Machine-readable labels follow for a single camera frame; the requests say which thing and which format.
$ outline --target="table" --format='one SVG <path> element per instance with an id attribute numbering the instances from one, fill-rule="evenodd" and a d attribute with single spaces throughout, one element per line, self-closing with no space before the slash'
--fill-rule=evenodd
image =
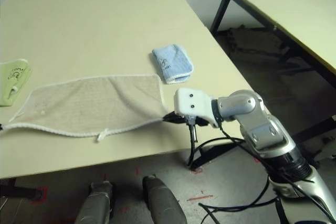
<path id="1" fill-rule="evenodd" d="M 231 0 L 222 0 L 210 28 L 213 36 Z M 336 5 L 334 0 L 233 0 L 273 31 L 336 88 Z M 292 136 L 297 142 L 336 128 L 336 116 Z"/>
<path id="2" fill-rule="evenodd" d="M 7 122 L 28 94 L 45 84 L 108 74 L 152 74 L 151 51 L 181 44 L 195 71 L 186 83 L 163 84 L 173 111 L 180 87 L 202 89 L 214 97 L 250 89 L 186 0 L 6 0 L 1 6 L 2 61 L 25 58 L 30 79 L 12 107 L 0 108 Z M 134 72 L 130 66 L 137 66 Z M 237 122 L 225 123 L 241 136 Z M 221 136 L 197 129 L 199 144 Z M 53 172 L 122 159 L 174 152 L 190 147 L 185 125 L 157 123 L 95 138 L 69 138 L 33 130 L 0 132 L 0 178 Z"/>

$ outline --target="blue towel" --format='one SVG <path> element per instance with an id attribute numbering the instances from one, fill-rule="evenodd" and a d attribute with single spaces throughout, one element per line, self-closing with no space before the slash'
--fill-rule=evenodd
<path id="1" fill-rule="evenodd" d="M 194 71 L 187 53 L 179 45 L 155 48 L 152 52 L 167 84 L 185 82 Z"/>

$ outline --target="black table leg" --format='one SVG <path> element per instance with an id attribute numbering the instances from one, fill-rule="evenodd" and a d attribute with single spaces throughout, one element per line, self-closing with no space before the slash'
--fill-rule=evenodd
<path id="1" fill-rule="evenodd" d="M 333 129 L 336 129 L 336 119 L 328 118 L 304 131 L 293 135 L 293 139 L 297 143 L 302 143 L 305 140 L 311 139 Z"/>
<path id="2" fill-rule="evenodd" d="M 223 16 L 226 12 L 226 9 L 227 9 L 227 6 L 229 5 L 229 3 L 230 3 L 230 0 L 222 0 L 220 5 L 219 5 L 219 8 L 217 10 L 215 19 L 214 19 L 214 21 L 211 25 L 211 28 L 210 28 L 210 33 L 213 36 L 215 36 L 217 34 L 218 27 L 222 22 Z"/>
<path id="3" fill-rule="evenodd" d="M 190 169 L 195 170 L 205 163 L 215 159 L 216 157 L 221 156 L 222 154 L 232 150 L 236 146 L 236 144 L 223 144 L 214 146 L 206 152 L 201 152 L 201 156 L 192 162 Z"/>
<path id="4" fill-rule="evenodd" d="M 0 185 L 0 197 L 5 198 L 26 198 L 29 200 L 40 200 L 43 193 L 34 188 L 15 186 L 15 178 L 9 180 L 8 185 Z"/>

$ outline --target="black wire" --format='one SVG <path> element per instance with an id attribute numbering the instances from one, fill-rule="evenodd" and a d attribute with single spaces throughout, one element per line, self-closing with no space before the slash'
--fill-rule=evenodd
<path id="1" fill-rule="evenodd" d="M 261 193 L 258 195 L 258 197 L 254 201 L 252 201 L 250 204 L 248 204 L 246 206 L 239 207 L 239 208 L 238 207 L 213 207 L 213 206 L 207 206 L 207 205 L 204 205 L 204 204 L 201 204 L 201 203 L 199 203 L 199 205 L 200 206 L 203 205 L 207 208 L 213 208 L 213 209 L 220 210 L 220 211 L 229 211 L 229 212 L 244 211 L 247 208 L 253 206 L 255 203 L 257 203 L 262 198 L 262 196 L 265 194 L 268 187 L 269 187 L 269 180 L 268 180 L 268 176 L 267 176 L 266 184 L 265 184 L 264 188 L 262 189 Z"/>
<path id="2" fill-rule="evenodd" d="M 207 215 L 204 217 L 204 219 L 202 220 L 202 222 L 205 220 L 205 218 L 210 215 L 210 217 L 212 218 L 212 220 L 216 223 L 216 224 L 220 224 L 219 221 L 216 219 L 216 217 L 213 215 L 214 211 L 210 211 L 207 207 L 205 207 L 204 205 L 200 205 L 206 212 Z"/>
<path id="3" fill-rule="evenodd" d="M 223 127 L 222 127 L 221 123 L 219 124 L 219 129 L 222 131 L 222 133 L 226 137 L 230 137 L 223 130 Z M 259 158 L 259 156 L 255 155 L 254 153 L 252 153 L 247 148 L 243 147 L 241 144 L 239 144 L 233 138 L 231 139 L 231 141 L 234 142 L 235 144 L 237 144 L 237 146 L 239 146 L 245 152 L 247 152 L 248 154 L 250 154 L 252 157 L 254 157 L 255 159 L 259 160 L 266 168 L 271 169 L 273 172 L 276 172 L 281 178 L 283 178 L 285 181 L 287 181 L 295 190 L 297 190 L 298 192 L 302 193 L 305 197 L 307 197 L 310 201 L 312 201 L 312 203 L 314 203 L 330 219 L 331 223 L 336 224 L 336 220 L 333 218 L 333 216 L 321 204 L 319 204 L 313 197 L 311 197 L 310 195 L 308 195 L 305 191 L 303 191 L 300 187 L 298 187 L 295 183 L 293 183 L 287 176 L 279 173 L 275 168 L 273 168 L 271 165 L 269 165 L 268 163 L 266 163 L 263 159 Z"/>
<path id="4" fill-rule="evenodd" d="M 250 206 L 249 208 L 254 208 L 254 207 L 264 207 L 264 206 L 267 206 L 267 205 L 270 205 L 272 203 L 274 203 L 276 201 L 278 197 L 275 197 L 273 199 L 270 199 L 266 202 L 262 202 L 262 203 L 257 203 L 257 204 L 254 204 L 252 206 Z M 232 209 L 232 208 L 235 208 L 235 209 L 239 209 L 239 208 L 245 208 L 246 206 L 237 206 L 237 207 L 227 207 L 228 209 Z M 212 210 L 211 213 L 214 213 L 214 212 L 219 212 L 219 211 L 223 211 L 223 210 Z M 202 219 L 201 221 L 201 224 L 203 224 L 204 220 L 209 216 L 209 214 L 206 214 L 206 216 L 204 216 L 204 218 Z"/>
<path id="5" fill-rule="evenodd" d="M 194 161 L 194 155 L 196 152 L 198 152 L 204 145 L 208 144 L 208 143 L 211 143 L 213 141 L 218 141 L 218 140 L 225 140 L 225 139 L 234 139 L 236 141 L 240 141 L 240 142 L 244 142 L 245 140 L 244 139 L 241 139 L 241 138 L 237 138 L 237 137 L 218 137 L 218 138 L 214 138 L 214 139 L 210 139 L 206 142 L 204 142 L 203 144 L 200 144 L 197 148 L 195 148 L 195 143 L 194 141 L 192 140 L 191 138 L 191 147 L 190 147 L 190 155 L 189 155 L 189 158 L 188 158 L 188 162 L 187 162 L 187 166 L 191 166 L 192 162 Z"/>
<path id="6" fill-rule="evenodd" d="M 210 139 L 206 142 L 204 142 L 203 144 L 200 144 L 196 149 L 195 149 L 195 153 L 197 151 L 199 151 L 201 148 L 203 148 L 204 145 L 208 144 L 208 143 L 211 143 L 213 141 L 218 141 L 218 140 L 225 140 L 225 139 L 230 139 L 233 138 L 234 140 L 237 140 L 237 141 L 240 141 L 240 142 L 245 142 L 244 139 L 241 139 L 241 138 L 237 138 L 237 137 L 218 137 L 218 138 L 214 138 L 214 139 Z"/>
<path id="7" fill-rule="evenodd" d="M 195 140 L 193 139 L 192 135 L 192 125 L 189 125 L 189 132 L 190 132 L 190 155 L 189 155 L 189 159 L 188 159 L 188 163 L 187 166 L 190 167 L 191 164 L 194 161 L 194 155 L 195 155 Z"/>

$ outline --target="gray floor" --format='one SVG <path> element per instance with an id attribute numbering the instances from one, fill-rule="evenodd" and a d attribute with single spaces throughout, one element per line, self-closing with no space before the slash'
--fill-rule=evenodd
<path id="1" fill-rule="evenodd" d="M 269 109 L 291 134 L 335 112 L 336 91 L 316 72 L 292 76 L 282 74 L 280 65 L 272 57 L 241 53 L 230 57 L 252 87 L 265 96 Z M 291 59 L 289 63 L 304 65 L 299 58 Z M 326 137 L 335 135 L 335 131 L 325 134 Z M 307 142 L 312 150 L 323 145 L 321 138 Z M 188 152 L 180 152 L 18 178 L 17 186 L 48 186 L 47 200 L 31 204 L 27 200 L 10 199 L 1 211 L 0 223 L 73 223 L 88 194 L 89 184 L 104 178 L 117 185 L 116 207 L 110 223 L 152 223 L 142 200 L 141 181 L 143 176 L 155 174 L 170 187 L 188 222 L 194 224 L 200 223 L 205 215 L 199 202 L 217 206 L 248 204 L 258 196 L 266 182 L 264 168 L 240 149 L 233 149 L 204 165 L 197 174 L 184 166 L 187 157 Z M 335 168 L 336 162 L 324 159 L 319 172 L 336 197 Z M 273 196 L 268 190 L 261 201 Z M 274 205 L 215 215 L 220 223 L 279 223 Z"/>
<path id="2" fill-rule="evenodd" d="M 215 206 L 237 206 L 253 201 L 262 190 L 266 173 L 259 163 L 235 148 L 194 174 L 184 167 L 188 152 L 142 157 L 62 172 L 21 177 L 18 186 L 48 186 L 46 202 L 10 199 L 1 212 L 0 223 L 73 223 L 91 182 L 106 179 L 117 185 L 114 217 L 110 223 L 152 223 L 142 200 L 143 176 L 155 174 L 180 201 L 188 223 L 200 223 L 205 211 L 199 202 Z M 336 163 L 324 160 L 320 174 L 336 197 Z M 274 197 L 269 189 L 261 201 Z M 239 213 L 216 213 L 220 223 L 279 223 L 274 205 Z"/>

